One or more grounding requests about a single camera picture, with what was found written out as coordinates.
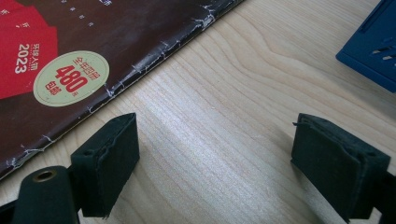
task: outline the wood grain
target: wood grain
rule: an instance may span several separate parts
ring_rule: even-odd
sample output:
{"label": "wood grain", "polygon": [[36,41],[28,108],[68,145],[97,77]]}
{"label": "wood grain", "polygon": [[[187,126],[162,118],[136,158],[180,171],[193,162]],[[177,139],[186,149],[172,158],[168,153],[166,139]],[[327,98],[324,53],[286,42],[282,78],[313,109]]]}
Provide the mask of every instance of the wood grain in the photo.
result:
{"label": "wood grain", "polygon": [[110,217],[82,223],[343,223],[291,166],[292,123],[323,117],[396,157],[396,97],[334,58],[378,2],[246,0],[0,182],[0,204],[135,112],[141,160]]}

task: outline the dark red book cover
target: dark red book cover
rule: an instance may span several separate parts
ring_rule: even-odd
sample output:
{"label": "dark red book cover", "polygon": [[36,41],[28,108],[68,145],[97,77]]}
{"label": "dark red book cover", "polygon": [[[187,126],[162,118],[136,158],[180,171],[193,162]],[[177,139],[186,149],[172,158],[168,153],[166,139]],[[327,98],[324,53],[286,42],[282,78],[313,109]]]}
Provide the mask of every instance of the dark red book cover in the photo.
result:
{"label": "dark red book cover", "polygon": [[3,1],[0,178],[242,1]]}

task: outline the blue container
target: blue container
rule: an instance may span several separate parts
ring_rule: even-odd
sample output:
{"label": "blue container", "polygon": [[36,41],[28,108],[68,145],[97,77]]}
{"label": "blue container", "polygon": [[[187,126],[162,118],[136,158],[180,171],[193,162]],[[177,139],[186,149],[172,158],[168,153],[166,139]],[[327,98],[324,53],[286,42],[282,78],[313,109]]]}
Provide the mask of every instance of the blue container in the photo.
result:
{"label": "blue container", "polygon": [[396,92],[396,1],[382,0],[336,58]]}

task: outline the yellow circular sticker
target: yellow circular sticker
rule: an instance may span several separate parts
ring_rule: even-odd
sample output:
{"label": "yellow circular sticker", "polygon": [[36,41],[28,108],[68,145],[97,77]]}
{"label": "yellow circular sticker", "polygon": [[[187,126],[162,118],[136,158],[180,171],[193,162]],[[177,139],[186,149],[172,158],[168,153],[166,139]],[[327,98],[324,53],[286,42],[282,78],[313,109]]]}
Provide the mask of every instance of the yellow circular sticker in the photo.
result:
{"label": "yellow circular sticker", "polygon": [[66,53],[37,75],[35,98],[43,105],[71,105],[105,85],[108,74],[108,62],[101,55],[83,50]]}

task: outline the wooden table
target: wooden table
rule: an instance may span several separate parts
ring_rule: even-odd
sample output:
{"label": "wooden table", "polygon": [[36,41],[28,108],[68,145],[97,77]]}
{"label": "wooden table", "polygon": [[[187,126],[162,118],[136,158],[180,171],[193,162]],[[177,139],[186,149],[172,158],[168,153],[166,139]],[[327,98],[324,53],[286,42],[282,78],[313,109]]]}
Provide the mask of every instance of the wooden table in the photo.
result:
{"label": "wooden table", "polygon": [[1,181],[0,204],[135,112],[141,160],[110,217],[82,223],[343,223],[290,164],[292,123],[329,119],[396,158],[395,95],[334,58],[378,2],[246,0]]}

